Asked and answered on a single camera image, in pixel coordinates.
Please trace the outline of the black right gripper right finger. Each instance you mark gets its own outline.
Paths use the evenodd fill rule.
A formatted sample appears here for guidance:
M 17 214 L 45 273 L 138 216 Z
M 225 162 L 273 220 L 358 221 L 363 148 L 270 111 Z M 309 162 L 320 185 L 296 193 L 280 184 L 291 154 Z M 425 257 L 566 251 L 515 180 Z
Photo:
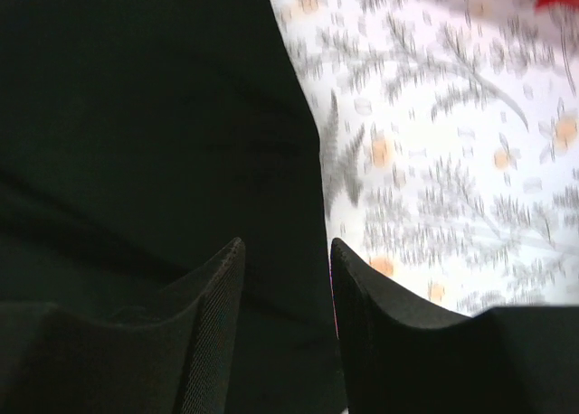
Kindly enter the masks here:
M 467 317 L 331 245 L 352 413 L 575 413 L 578 310 L 501 306 Z

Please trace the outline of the black floral print t-shirt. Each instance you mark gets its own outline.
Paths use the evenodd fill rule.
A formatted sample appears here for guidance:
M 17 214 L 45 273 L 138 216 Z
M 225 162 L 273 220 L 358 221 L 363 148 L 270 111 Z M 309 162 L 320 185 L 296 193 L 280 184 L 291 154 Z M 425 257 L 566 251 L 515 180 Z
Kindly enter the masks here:
M 1 300 L 149 321 L 237 239 L 225 411 L 341 413 L 319 145 L 270 0 L 1 0 Z

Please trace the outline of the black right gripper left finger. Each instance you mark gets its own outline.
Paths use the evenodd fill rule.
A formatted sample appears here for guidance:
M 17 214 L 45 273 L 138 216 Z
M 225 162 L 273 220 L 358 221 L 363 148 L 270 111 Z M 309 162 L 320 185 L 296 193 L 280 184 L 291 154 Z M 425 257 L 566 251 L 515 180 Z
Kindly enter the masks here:
M 221 413 L 240 308 L 245 247 L 109 321 L 50 303 L 1 305 L 4 413 Z

